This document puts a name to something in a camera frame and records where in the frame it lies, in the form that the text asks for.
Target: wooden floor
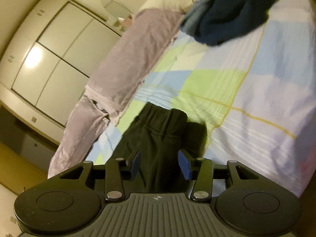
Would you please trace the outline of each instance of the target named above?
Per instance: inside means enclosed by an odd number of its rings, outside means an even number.
[[[0,183],[15,194],[47,179],[47,173],[0,143]]]

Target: yellow stripe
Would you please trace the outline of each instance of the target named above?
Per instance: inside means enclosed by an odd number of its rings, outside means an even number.
[[[263,30],[262,30],[261,37],[260,37],[259,42],[258,42],[258,47],[257,47],[257,49],[256,49],[256,52],[255,52],[255,54],[254,54],[254,56],[253,56],[253,58],[252,58],[252,60],[251,60],[251,62],[250,62],[250,65],[249,65],[249,67],[248,67],[248,69],[247,69],[247,71],[246,71],[246,73],[245,73],[243,79],[241,80],[241,82],[239,83],[239,85],[238,85],[238,87],[237,87],[237,89],[236,89],[236,92],[235,92],[235,94],[234,94],[232,103],[231,103],[230,106],[229,106],[229,109],[227,110],[227,113],[224,115],[222,121],[221,121],[217,126],[215,126],[215,127],[213,127],[213,128],[211,129],[210,136],[212,135],[212,132],[213,132],[216,128],[220,127],[220,126],[223,124],[225,118],[227,117],[228,113],[230,112],[230,110],[231,110],[231,108],[232,108],[232,106],[233,106],[234,100],[235,100],[235,98],[236,98],[236,95],[237,95],[237,93],[238,93],[238,90],[239,90],[239,88],[241,87],[241,85],[242,85],[242,83],[244,82],[244,80],[245,80],[245,78],[247,77],[247,75],[249,74],[250,69],[251,69],[251,66],[252,66],[252,64],[253,64],[253,62],[254,62],[254,60],[255,60],[255,57],[256,57],[256,55],[257,55],[257,53],[258,53],[258,50],[259,50],[259,47],[260,47],[260,43],[261,43],[261,40],[262,40],[262,38],[263,38],[265,26],[266,26],[266,23],[265,23],[264,26],[263,26]]]
[[[285,128],[283,128],[283,127],[277,125],[277,124],[274,124],[274,123],[272,123],[272,122],[270,122],[270,121],[268,121],[268,120],[265,120],[265,119],[263,119],[263,118],[259,118],[259,117],[255,117],[255,116],[253,116],[253,115],[250,115],[248,112],[246,112],[246,111],[244,111],[244,110],[242,110],[242,109],[239,109],[239,108],[231,107],[231,109],[232,109],[232,110],[235,110],[235,111],[240,111],[242,114],[244,114],[245,116],[247,116],[247,117],[249,117],[249,118],[251,118],[251,119],[255,119],[255,120],[261,121],[261,122],[263,122],[263,123],[266,123],[266,124],[268,124],[268,125],[271,125],[271,126],[273,126],[273,127],[276,127],[276,128],[280,129],[281,131],[283,131],[285,134],[287,134],[288,136],[290,136],[290,137],[293,138],[293,139],[296,138],[296,136],[295,136],[294,134],[292,134],[290,131],[288,131],[287,129],[285,129]]]

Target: crosshair logo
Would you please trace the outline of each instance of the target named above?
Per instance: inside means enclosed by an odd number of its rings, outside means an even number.
[[[159,201],[159,200],[163,199],[163,197],[157,195],[157,196],[154,197],[154,199],[155,199],[156,201]]]

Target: white wardrobe door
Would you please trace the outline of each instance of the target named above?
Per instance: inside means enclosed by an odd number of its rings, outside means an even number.
[[[35,105],[59,60],[49,50],[35,43],[27,55],[12,89]]]
[[[38,109],[65,125],[69,114],[84,91],[88,78],[64,61],[60,61],[45,86]]]
[[[44,31],[39,43],[62,57],[92,20],[89,14],[68,3]]]
[[[64,56],[64,60],[87,76],[99,66],[120,36],[93,20]]]
[[[67,0],[40,0],[19,27],[0,61],[0,82],[8,89],[12,88],[25,56],[34,42],[66,3]]]

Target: black pants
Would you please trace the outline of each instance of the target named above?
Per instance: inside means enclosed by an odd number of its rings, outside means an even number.
[[[187,183],[178,165],[178,151],[197,157],[206,136],[202,124],[187,122],[180,110],[147,103],[113,152],[111,159],[141,152],[139,176],[130,183],[135,192],[180,192]]]

